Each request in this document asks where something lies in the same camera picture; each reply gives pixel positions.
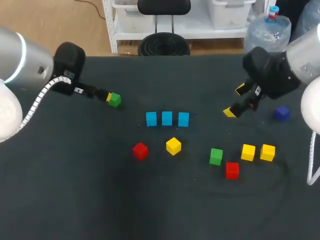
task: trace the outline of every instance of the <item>wooden floor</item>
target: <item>wooden floor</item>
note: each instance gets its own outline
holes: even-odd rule
[[[102,0],[94,3],[104,16]],[[41,44],[52,54],[63,42],[82,47],[87,56],[111,53],[106,21],[95,7],[74,0],[1,0],[0,25]],[[242,53],[242,39],[210,39],[192,42],[191,53]]]

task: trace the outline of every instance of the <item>white cable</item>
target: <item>white cable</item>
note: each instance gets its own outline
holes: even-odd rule
[[[308,185],[312,185],[320,176],[320,167],[317,169],[315,174],[312,176],[312,170],[314,167],[314,152],[315,152],[315,141],[316,141],[317,133],[315,131],[312,132],[311,141],[310,141],[310,152],[309,152],[309,167],[308,167],[308,175],[306,178],[306,183]]]
[[[0,143],[8,140],[9,138],[13,137],[14,135],[16,135],[21,129],[23,129],[27,123],[30,121],[30,119],[32,118],[32,116],[35,114],[39,103],[42,101],[43,97],[46,95],[46,93],[48,92],[48,90],[50,88],[52,88],[55,84],[60,83],[60,82],[64,82],[66,84],[71,84],[71,80],[65,76],[59,76],[56,77],[52,80],[50,80],[41,90],[41,92],[39,93],[38,97],[35,99],[35,101],[32,104],[32,107],[30,108],[29,112],[27,113],[27,115],[24,117],[24,119],[22,120],[20,126],[16,129],[15,133],[12,134],[10,137],[1,140]]]

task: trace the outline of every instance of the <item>cube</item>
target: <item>cube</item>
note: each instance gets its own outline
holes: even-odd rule
[[[277,107],[273,114],[274,118],[279,122],[285,122],[290,119],[290,110],[286,106]]]
[[[181,142],[179,142],[175,137],[167,141],[165,146],[166,150],[173,156],[181,151]]]
[[[172,111],[162,112],[162,126],[172,126]]]
[[[213,165],[221,165],[221,161],[222,161],[222,155],[223,152],[221,149],[216,149],[216,148],[211,148],[211,153],[210,153],[210,164]]]
[[[108,104],[114,108],[117,108],[119,106],[119,104],[121,103],[121,96],[117,93],[112,92],[111,96],[106,98]]]
[[[142,142],[139,142],[132,149],[132,153],[137,159],[143,160],[148,155],[148,148]]]
[[[255,146],[243,144],[241,159],[252,162],[254,160],[255,151]]]
[[[227,162],[225,165],[225,178],[234,180],[239,178],[239,163]]]
[[[188,127],[188,126],[189,126],[189,113],[179,112],[178,127]]]
[[[276,155],[276,147],[263,144],[260,152],[260,159],[272,162]]]
[[[157,126],[157,113],[155,111],[147,112],[145,118],[147,127]]]

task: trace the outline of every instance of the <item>plastic storage bin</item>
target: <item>plastic storage bin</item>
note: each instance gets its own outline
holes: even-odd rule
[[[114,0],[117,5],[137,5],[138,0]]]
[[[209,0],[209,13],[214,29],[240,29],[246,26],[251,5],[256,0]]]
[[[134,3],[135,0],[113,0],[112,6],[118,15],[121,30],[124,33],[154,33],[155,16],[143,15],[137,5],[119,5],[116,3]]]

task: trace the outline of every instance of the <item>yellow cube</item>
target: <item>yellow cube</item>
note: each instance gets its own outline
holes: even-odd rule
[[[255,146],[243,144],[241,159],[252,162],[254,160],[255,151]]]
[[[181,151],[181,142],[179,142],[175,137],[171,138],[166,142],[166,150],[173,156]]]
[[[267,144],[262,145],[260,159],[272,162],[275,155],[276,155],[276,147],[275,146],[271,146],[271,145],[267,145]]]

